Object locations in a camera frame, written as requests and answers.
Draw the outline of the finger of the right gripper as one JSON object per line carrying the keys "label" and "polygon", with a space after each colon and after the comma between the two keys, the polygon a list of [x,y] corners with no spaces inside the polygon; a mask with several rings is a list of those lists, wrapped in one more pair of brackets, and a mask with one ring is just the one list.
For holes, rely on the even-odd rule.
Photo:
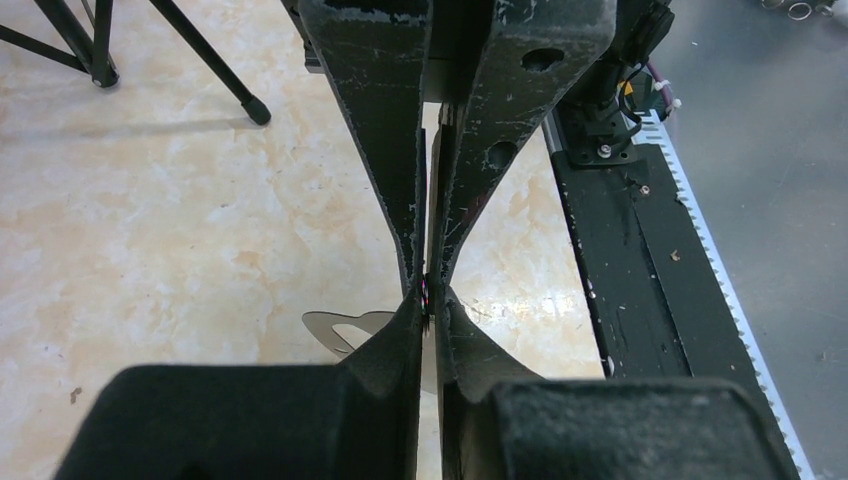
{"label": "finger of the right gripper", "polygon": [[421,149],[429,1],[302,1],[324,69],[393,238],[404,294],[422,277]]}
{"label": "finger of the right gripper", "polygon": [[517,153],[609,47],[614,1],[473,1],[433,151],[428,283],[445,289]]}

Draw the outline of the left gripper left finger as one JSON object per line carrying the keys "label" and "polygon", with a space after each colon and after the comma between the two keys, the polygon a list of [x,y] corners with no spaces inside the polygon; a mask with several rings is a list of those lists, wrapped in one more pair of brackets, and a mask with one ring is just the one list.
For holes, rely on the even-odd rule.
{"label": "left gripper left finger", "polygon": [[143,365],[101,391],[60,479],[411,479],[422,293],[334,365]]}

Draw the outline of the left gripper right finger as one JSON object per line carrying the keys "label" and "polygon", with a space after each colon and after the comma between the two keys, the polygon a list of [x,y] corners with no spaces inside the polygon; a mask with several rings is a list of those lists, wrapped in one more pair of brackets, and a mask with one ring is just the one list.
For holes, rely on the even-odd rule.
{"label": "left gripper right finger", "polygon": [[794,479],[745,392],[717,379],[547,380],[433,291],[447,479]]}

